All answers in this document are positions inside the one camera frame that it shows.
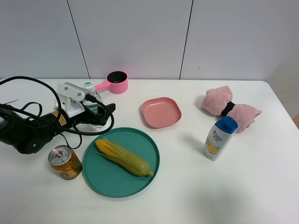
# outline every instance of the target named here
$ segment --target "teal plate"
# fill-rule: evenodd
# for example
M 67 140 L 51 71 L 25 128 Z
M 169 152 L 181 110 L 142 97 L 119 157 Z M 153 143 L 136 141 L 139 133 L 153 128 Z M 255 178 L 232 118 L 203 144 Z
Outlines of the teal plate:
M 135 176 L 125 168 L 104 158 L 95 145 L 106 138 L 146 160 L 154 176 Z M 98 136 L 87 148 L 83 158 L 83 173 L 88 185 L 107 197 L 128 197 L 145 189 L 155 178 L 160 164 L 159 150 L 146 133 L 130 127 L 112 129 Z

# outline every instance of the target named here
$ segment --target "blue bottle cap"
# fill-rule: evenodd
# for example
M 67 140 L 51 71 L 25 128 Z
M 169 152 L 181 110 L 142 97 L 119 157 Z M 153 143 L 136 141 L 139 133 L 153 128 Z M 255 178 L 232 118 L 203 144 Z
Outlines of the blue bottle cap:
M 237 122 L 232 119 L 230 116 L 221 118 L 216 122 L 216 127 L 222 130 L 225 133 L 233 134 L 238 128 Z

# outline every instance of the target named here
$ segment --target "corn cob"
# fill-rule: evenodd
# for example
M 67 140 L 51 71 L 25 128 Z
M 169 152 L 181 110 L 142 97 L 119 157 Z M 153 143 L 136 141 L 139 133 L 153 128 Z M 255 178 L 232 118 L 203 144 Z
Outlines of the corn cob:
M 96 140 L 96 146 L 105 158 L 121 165 L 136 176 L 153 176 L 149 164 L 138 155 L 131 153 L 125 148 L 108 141 L 107 139 Z

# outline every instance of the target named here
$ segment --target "white table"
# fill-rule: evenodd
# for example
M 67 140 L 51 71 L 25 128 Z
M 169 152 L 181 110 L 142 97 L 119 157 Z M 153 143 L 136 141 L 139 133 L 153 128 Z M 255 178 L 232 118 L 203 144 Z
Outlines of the white table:
M 43 81 L 56 89 L 58 82 L 81 86 L 89 80 Z M 234 103 L 263 112 L 213 162 L 204 156 L 203 144 L 217 118 L 199 108 L 206 90 L 223 85 L 231 87 Z M 130 80 L 123 94 L 108 90 L 100 94 L 105 104 L 116 103 L 114 127 L 140 129 L 158 145 L 161 163 L 154 181 L 137 195 L 107 198 L 95 193 L 82 175 L 65 181 L 51 172 L 48 153 L 65 144 L 61 136 L 30 155 L 1 143 L 1 224 L 299 223 L 299 131 L 265 82 Z M 12 103 L 18 108 L 29 101 L 39 102 L 44 114 L 54 105 L 52 93 L 30 81 L 4 84 L 0 95 L 1 103 L 19 99 Z M 157 97 L 177 102 L 182 112 L 178 123 L 162 129 L 145 126 L 140 106 Z M 37 106 L 28 108 L 37 110 Z M 77 135 L 65 135 L 72 146 L 78 144 Z M 94 138 L 83 137 L 82 146 L 75 150 L 80 160 Z

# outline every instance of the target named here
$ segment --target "beverage can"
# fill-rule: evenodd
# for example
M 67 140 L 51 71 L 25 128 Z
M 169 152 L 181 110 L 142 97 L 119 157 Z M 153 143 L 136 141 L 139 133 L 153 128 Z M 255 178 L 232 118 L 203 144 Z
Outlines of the beverage can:
M 73 180 L 82 172 L 82 163 L 74 150 L 65 145 L 52 149 L 48 160 L 55 173 L 62 179 Z

